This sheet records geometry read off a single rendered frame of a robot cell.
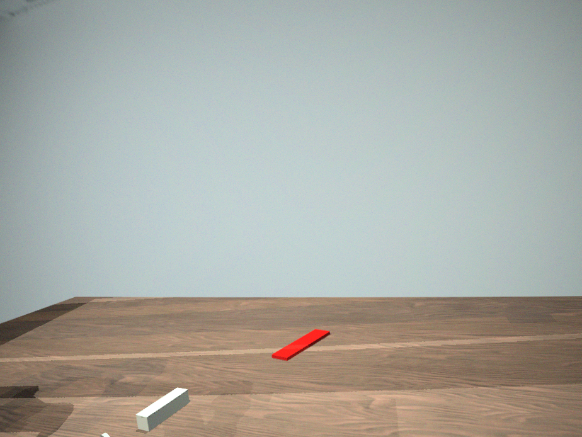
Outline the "red flat bar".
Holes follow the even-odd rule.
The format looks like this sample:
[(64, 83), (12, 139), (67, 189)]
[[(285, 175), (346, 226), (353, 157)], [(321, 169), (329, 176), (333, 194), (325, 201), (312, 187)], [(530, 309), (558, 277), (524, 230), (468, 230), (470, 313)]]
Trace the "red flat bar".
[(288, 361), (303, 350), (330, 335), (329, 331), (314, 330), (272, 354), (272, 358)]

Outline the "white rectangular bar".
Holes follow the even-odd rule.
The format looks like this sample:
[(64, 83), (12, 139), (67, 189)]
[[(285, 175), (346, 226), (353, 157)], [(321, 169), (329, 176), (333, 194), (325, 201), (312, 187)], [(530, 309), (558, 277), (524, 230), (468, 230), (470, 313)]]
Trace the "white rectangular bar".
[(136, 415), (138, 429), (150, 431), (188, 403), (188, 389), (174, 389)]

